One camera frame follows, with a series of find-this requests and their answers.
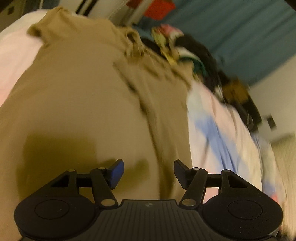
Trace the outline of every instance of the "pink fabric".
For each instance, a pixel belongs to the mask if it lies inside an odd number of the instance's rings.
[[[27,29],[24,27],[0,40],[0,107],[43,45],[40,38],[28,35]]]

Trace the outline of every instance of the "bed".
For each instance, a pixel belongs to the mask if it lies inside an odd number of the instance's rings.
[[[37,54],[44,43],[39,37],[28,35],[27,30],[46,13],[47,11],[40,10],[27,14],[0,33],[0,106],[6,101],[18,79],[27,74],[26,70],[31,64],[41,61]],[[271,185],[273,190],[267,194],[280,203],[284,201],[285,195],[278,170],[276,166],[271,169],[266,165],[275,164],[273,152],[269,149],[270,144],[260,145],[262,141],[256,137],[256,145],[254,137],[252,138],[233,107],[221,104],[213,93],[197,81],[192,82],[187,107],[193,167],[204,168],[209,173],[216,174],[222,169],[230,169],[260,190],[264,185]],[[16,177],[17,170],[9,165],[7,167],[6,174],[1,176],[0,180],[0,183],[6,186],[1,190],[1,196],[6,196],[10,188],[15,189],[15,183],[7,177]],[[216,194],[217,189],[209,188],[204,201]],[[13,196],[13,203],[17,203],[20,197],[17,197],[16,192]],[[1,212],[5,215],[0,220],[0,233],[4,236],[1,238],[17,240],[19,234],[14,228],[7,226],[12,225],[11,219],[8,223],[5,220],[5,217],[12,214],[15,206],[7,208],[9,199],[4,199],[3,202],[5,205],[2,205]]]

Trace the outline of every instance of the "white wall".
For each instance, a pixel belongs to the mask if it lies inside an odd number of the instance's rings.
[[[272,115],[277,128],[270,130],[266,121],[259,133],[276,140],[296,131],[296,55],[250,89],[262,118]]]

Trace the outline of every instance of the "ribbed black surface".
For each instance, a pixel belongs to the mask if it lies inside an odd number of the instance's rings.
[[[125,200],[103,211],[86,232],[68,241],[226,241],[198,212],[179,208],[174,200]]]

